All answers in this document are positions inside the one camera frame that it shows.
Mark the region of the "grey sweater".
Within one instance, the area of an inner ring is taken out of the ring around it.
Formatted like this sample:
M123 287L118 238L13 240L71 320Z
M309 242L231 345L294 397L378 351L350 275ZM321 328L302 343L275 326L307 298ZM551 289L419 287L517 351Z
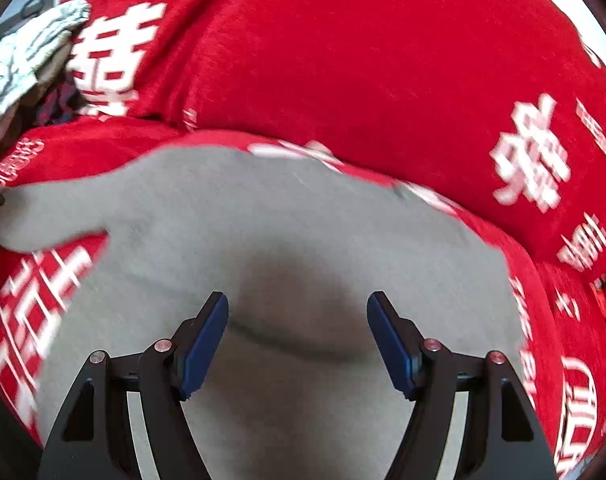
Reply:
M229 300L229 323L202 389L184 406L215 479L387 473L411 406L367 325L376 290L449 349L519 358L502 253L401 186L208 146L23 185L5 198L5 248L109 236L45 361L36 395L43 434L90 352L140 352L215 290Z

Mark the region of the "dark patterned cloth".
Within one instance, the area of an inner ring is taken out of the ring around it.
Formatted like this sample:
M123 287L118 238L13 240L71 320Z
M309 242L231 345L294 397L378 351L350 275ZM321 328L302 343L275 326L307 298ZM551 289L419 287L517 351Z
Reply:
M86 101L71 75L52 84L35 109L33 126L56 126L71 122L85 107Z

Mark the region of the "grey white knitted garment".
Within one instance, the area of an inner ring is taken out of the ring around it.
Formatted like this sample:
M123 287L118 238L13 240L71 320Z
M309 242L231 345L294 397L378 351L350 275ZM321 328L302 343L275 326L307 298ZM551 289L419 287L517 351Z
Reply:
M36 85L36 72L89 18L87 1L70 0L0 40L0 118Z

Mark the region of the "red blanket white characters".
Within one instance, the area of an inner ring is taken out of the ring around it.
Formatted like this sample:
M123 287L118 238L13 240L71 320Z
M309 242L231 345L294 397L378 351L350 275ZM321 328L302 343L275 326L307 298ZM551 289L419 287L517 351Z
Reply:
M606 440L606 35L582 0L85 1L86 105L4 145L4 198L208 146L406 188L504 256L522 342L489 352L551 477L583 471ZM108 240L0 244L0 478L36 474L41 374Z

